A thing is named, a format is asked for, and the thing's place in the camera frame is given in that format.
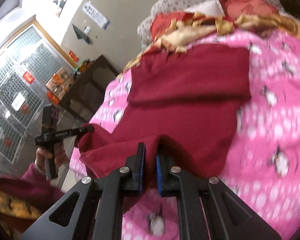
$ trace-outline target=pillow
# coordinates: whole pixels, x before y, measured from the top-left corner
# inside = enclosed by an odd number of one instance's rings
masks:
[[[201,12],[206,16],[225,16],[219,0],[206,0],[184,10],[185,12]]]

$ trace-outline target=white paper sign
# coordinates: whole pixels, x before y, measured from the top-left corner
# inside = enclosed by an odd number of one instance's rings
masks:
[[[16,96],[16,98],[13,100],[11,106],[13,107],[14,110],[19,111],[23,103],[26,101],[25,97],[21,95],[19,92]]]
[[[82,11],[84,11],[92,20],[94,20],[101,29],[105,30],[108,27],[110,21],[90,3],[86,2],[82,8]]]

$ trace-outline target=yellow patterned fabric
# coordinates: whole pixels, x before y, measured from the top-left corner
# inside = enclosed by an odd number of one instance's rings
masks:
[[[0,213],[23,219],[38,219],[42,213],[29,203],[0,191]]]

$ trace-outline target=bed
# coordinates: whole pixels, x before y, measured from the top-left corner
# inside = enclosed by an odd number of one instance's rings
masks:
[[[150,26],[158,12],[188,8],[205,0],[159,0],[138,28],[143,48],[151,42]],[[279,0],[266,0],[286,13]],[[187,45],[220,43],[250,50],[252,100],[237,113],[237,133],[220,178],[271,225],[283,240],[300,237],[300,40],[274,31],[264,40],[236,30],[227,37],[209,35]],[[102,106],[90,123],[112,133],[128,105],[131,71],[112,81]],[[70,169],[79,180],[86,176],[77,148]],[[166,233],[149,233],[149,216],[163,209]],[[178,239],[176,200],[149,190],[122,221],[122,239]]]

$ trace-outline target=person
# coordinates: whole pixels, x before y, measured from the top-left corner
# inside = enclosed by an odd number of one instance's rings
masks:
[[[19,239],[36,219],[63,196],[46,180],[44,162],[49,158],[52,158],[52,153],[38,148],[35,162],[30,164],[21,179],[0,175],[0,239],[7,239],[7,236],[13,240]],[[57,167],[69,163],[63,144],[56,149],[54,161]]]

